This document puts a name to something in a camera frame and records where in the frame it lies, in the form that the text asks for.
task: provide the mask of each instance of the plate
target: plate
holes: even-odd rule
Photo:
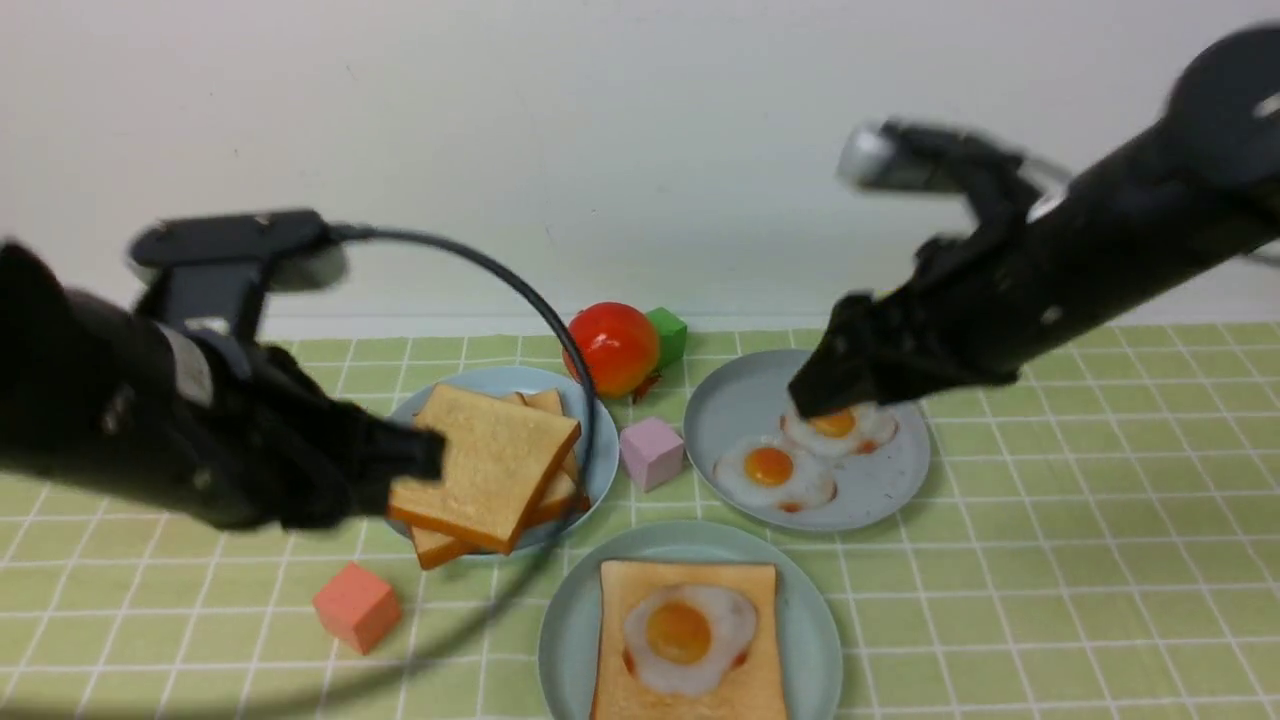
[[[582,392],[582,386],[564,375],[557,375],[556,373],[538,368],[522,368],[518,365],[480,368],[458,373],[440,382],[498,397],[511,395],[512,392],[532,395],[556,388],[561,393],[566,415],[576,418],[579,421],[586,415],[586,393]],[[392,413],[390,419],[406,424],[412,423],[413,414],[422,409],[422,405],[426,404],[426,398],[431,396],[431,389],[434,388],[435,386],[433,384],[415,392]],[[579,438],[573,450],[579,457],[582,457],[582,452],[586,451],[586,436]],[[564,532],[571,532],[579,523],[590,516],[591,512],[595,512],[600,506],[600,500],[609,492],[613,478],[618,474],[618,427],[613,423],[609,411],[599,400],[595,401],[595,448],[591,455],[591,468],[584,478],[586,496],[591,498],[591,507],[575,518]],[[397,533],[408,537],[408,530],[402,523],[387,520],[387,524]],[[556,523],[545,523],[535,528],[529,528],[521,533],[520,542],[516,544],[516,550],[512,551],[512,556],[547,542],[554,532]],[[490,555],[493,553],[483,551],[472,552],[468,557]]]
[[[924,484],[929,471],[929,430],[913,404],[892,405],[899,430],[872,455],[850,456],[836,465],[836,500],[803,512],[746,507],[716,483],[712,466],[731,445],[746,436],[778,436],[778,416],[787,407],[787,383],[809,352],[769,350],[731,360],[713,372],[689,398],[685,448],[698,474],[726,503],[739,511],[800,532],[863,528],[897,512]]]
[[[755,536],[703,520],[654,523],[609,539],[564,578],[538,638],[538,678],[556,720],[588,720],[599,659],[600,564],[613,559],[771,562],[778,569],[778,650],[788,720],[831,720],[840,705],[844,653],[836,620],[813,580]]]

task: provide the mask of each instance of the tomato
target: tomato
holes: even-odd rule
[[[568,323],[600,397],[643,395],[658,366],[658,331],[644,313],[622,302],[598,302]],[[580,380],[564,354],[564,366]]]

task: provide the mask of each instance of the egg yolk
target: egg yolk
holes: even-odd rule
[[[841,410],[809,420],[809,427],[823,437],[845,437],[858,427],[858,419],[851,410]]]
[[[756,447],[746,454],[746,477],[758,486],[777,487],[791,479],[795,462],[777,447]]]
[[[712,647],[712,624],[698,609],[667,602],[649,615],[645,639],[658,657],[676,665],[692,665]]]

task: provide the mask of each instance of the orange cube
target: orange cube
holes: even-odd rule
[[[355,562],[334,575],[311,600],[329,634],[369,655],[401,619],[396,591]]]

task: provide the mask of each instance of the green checkered tablecloth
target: green checkered tablecloth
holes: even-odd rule
[[[695,333],[684,366],[620,424],[678,424],[690,388],[741,354],[814,331]],[[458,370],[563,372],[548,337],[307,341],[330,392],[378,413]],[[827,596],[845,647],[841,717],[1252,720],[1280,712],[1280,331],[1098,331],[1027,382],[925,404],[928,482],[842,536],[769,530],[684,477],[618,478],[554,570],[431,671],[307,716],[541,717],[534,652],[563,573],[631,527],[676,518],[768,537]],[[406,619],[369,657],[310,598],[357,559]],[[471,618],[520,561],[421,573],[383,524],[330,536],[216,534],[32,480],[0,482],[0,688],[9,703],[198,707],[333,685]]]

